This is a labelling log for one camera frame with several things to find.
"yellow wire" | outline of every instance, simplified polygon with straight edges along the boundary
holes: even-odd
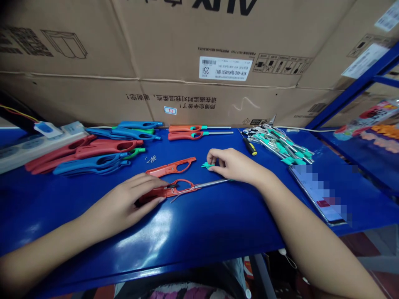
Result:
[[[0,105],[0,107],[13,110],[13,111],[15,111],[15,112],[17,112],[17,113],[19,113],[19,114],[21,114],[21,115],[24,115],[24,116],[26,116],[26,117],[28,117],[28,118],[31,118],[31,119],[33,119],[33,120],[35,121],[35,123],[38,123],[38,122],[39,122],[39,121],[38,121],[36,118],[34,118],[33,116],[29,116],[29,115],[27,115],[27,114],[25,114],[25,113],[22,113],[22,112],[18,111],[17,109],[14,109],[14,108],[11,108],[11,107],[7,107],[7,106],[4,106],[4,105]]]

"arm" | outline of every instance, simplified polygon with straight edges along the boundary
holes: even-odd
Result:
[[[83,215],[0,259],[0,283],[22,297],[52,270],[88,247],[136,224],[165,198],[136,208],[135,201],[165,181],[141,173],[109,191]]]
[[[385,298],[344,243],[268,169],[234,149],[211,149],[209,168],[255,186],[262,194],[298,268],[319,298]]]

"blue lighter handle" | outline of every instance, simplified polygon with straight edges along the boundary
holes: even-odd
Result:
[[[115,136],[111,130],[99,129],[99,128],[86,128],[86,131],[90,134],[106,137],[114,140],[126,140],[124,136]]]
[[[119,164],[119,159],[126,157],[127,155],[127,153],[117,153],[61,163],[56,167],[56,169],[54,169],[53,174],[64,174],[67,172],[74,172],[83,169],[91,170],[108,168],[115,164]]]
[[[152,139],[160,140],[161,139],[161,137],[159,137],[157,135],[148,134],[148,133],[128,129],[125,127],[116,127],[115,129],[112,129],[112,133],[127,136],[130,138],[140,139],[140,140],[152,140]]]
[[[126,127],[129,129],[153,129],[155,127],[163,126],[160,122],[121,122],[118,127]]]
[[[78,174],[106,175],[106,174],[115,172],[116,170],[118,170],[119,168],[121,168],[122,166],[125,166],[125,165],[130,165],[130,161],[121,161],[120,163],[116,163],[116,164],[114,164],[108,168],[104,168],[104,169],[103,168],[100,168],[100,169],[84,168],[84,169],[74,170],[71,172],[62,173],[61,175],[63,175],[63,176],[74,176],[74,175],[78,175]]]

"red wire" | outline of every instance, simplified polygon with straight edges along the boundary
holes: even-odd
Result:
[[[20,114],[20,113],[18,113],[18,112],[12,111],[12,110],[8,110],[7,108],[4,108],[4,109],[5,109],[6,111],[12,113],[12,114],[16,114],[16,115],[19,115],[19,116],[23,116],[24,118],[27,118],[27,119],[31,120],[32,122],[36,123],[33,119],[31,119],[31,118],[29,118],[29,117],[27,117],[27,116],[25,116],[25,115],[22,115],[22,114]]]

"white label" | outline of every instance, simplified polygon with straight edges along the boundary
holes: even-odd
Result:
[[[199,58],[199,78],[246,81],[251,65],[252,60],[201,56]]]
[[[378,44],[372,44],[342,73],[342,76],[358,79],[373,64],[375,64],[381,57],[383,57],[384,54],[388,52],[388,50],[388,48],[385,48]]]
[[[176,109],[176,108],[164,107],[163,110],[164,110],[165,113],[167,113],[167,114],[173,114],[173,115],[176,115],[176,114],[177,114],[177,109]]]
[[[380,17],[377,23],[374,24],[386,32],[390,31],[399,22],[399,0],[397,0],[392,6],[387,10],[386,13]]]

